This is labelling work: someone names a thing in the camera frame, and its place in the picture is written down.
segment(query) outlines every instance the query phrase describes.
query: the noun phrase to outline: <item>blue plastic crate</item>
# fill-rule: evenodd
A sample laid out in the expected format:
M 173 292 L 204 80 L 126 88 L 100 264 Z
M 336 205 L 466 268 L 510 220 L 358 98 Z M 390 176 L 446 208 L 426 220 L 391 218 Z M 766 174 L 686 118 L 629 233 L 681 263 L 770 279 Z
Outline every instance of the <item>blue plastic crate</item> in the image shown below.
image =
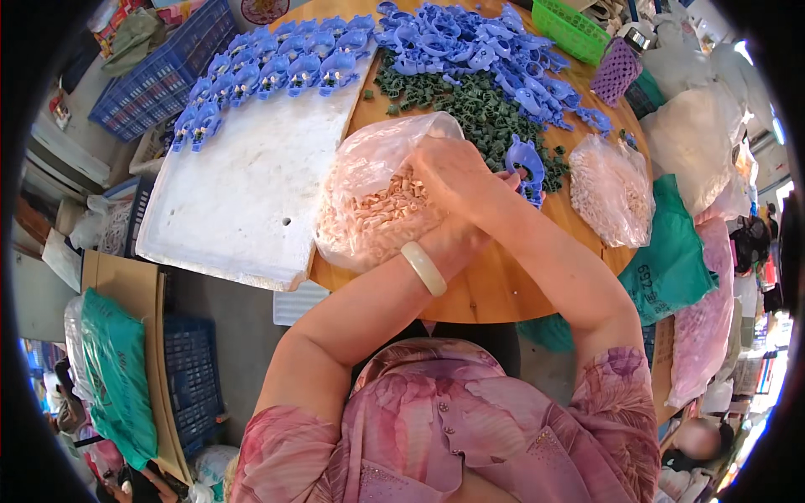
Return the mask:
M 123 142 L 137 138 L 184 108 L 196 79 L 236 33 L 227 0 L 207 0 L 156 51 L 106 85 L 89 119 Z
M 185 457 L 204 445 L 221 426 L 224 413 L 210 320 L 168 316 L 164 330 L 165 369 L 171 408 Z

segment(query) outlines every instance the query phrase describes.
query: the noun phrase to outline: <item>cardboard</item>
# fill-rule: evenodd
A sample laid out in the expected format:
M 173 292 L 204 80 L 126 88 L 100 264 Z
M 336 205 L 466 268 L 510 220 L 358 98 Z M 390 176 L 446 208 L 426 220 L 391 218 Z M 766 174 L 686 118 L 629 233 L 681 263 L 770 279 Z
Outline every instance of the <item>cardboard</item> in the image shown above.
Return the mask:
M 663 424 L 679 409 L 665 405 L 671 392 L 671 366 L 674 364 L 674 316 L 657 322 L 654 332 L 654 358 L 651 364 L 651 393 L 657 424 Z
M 163 471 L 191 485 L 192 478 L 173 420 L 165 374 L 162 333 L 164 274 L 159 273 L 156 264 L 86 250 L 81 276 L 82 292 L 94 288 L 99 294 L 116 300 L 145 325 L 146 378 L 159 456 L 155 462 Z

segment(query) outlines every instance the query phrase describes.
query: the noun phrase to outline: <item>concrete floor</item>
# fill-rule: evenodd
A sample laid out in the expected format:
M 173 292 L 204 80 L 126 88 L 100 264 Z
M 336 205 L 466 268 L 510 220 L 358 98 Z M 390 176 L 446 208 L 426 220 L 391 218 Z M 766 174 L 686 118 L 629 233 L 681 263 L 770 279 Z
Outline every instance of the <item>concrete floor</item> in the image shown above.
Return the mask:
M 254 412 L 266 369 L 287 327 L 273 323 L 272 292 L 174 270 L 175 313 L 215 320 L 221 394 L 230 418 L 224 441 L 239 446 Z M 574 353 L 549 353 L 520 339 L 521 377 L 567 405 L 576 376 Z

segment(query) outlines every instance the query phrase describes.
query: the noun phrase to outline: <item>woman's right hand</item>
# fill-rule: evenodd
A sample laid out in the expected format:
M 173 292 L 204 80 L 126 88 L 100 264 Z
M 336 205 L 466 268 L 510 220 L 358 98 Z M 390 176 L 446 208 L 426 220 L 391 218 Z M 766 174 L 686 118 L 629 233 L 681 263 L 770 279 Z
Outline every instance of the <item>woman's right hand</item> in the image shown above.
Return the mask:
M 429 198 L 470 221 L 476 221 L 496 192 L 511 192 L 520 184 L 519 174 L 489 171 L 478 149 L 466 140 L 426 135 L 408 160 Z

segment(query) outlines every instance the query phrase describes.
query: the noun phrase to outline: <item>pink sack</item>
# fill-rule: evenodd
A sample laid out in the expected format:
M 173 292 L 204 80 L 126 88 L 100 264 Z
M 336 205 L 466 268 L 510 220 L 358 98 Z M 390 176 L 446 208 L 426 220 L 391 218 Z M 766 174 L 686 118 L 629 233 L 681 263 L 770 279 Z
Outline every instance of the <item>pink sack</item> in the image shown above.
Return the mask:
M 727 354 L 733 319 L 733 255 L 727 224 L 712 218 L 696 226 L 704 242 L 704 264 L 718 273 L 718 289 L 676 312 L 674 365 L 667 405 L 682 407 L 707 389 Z

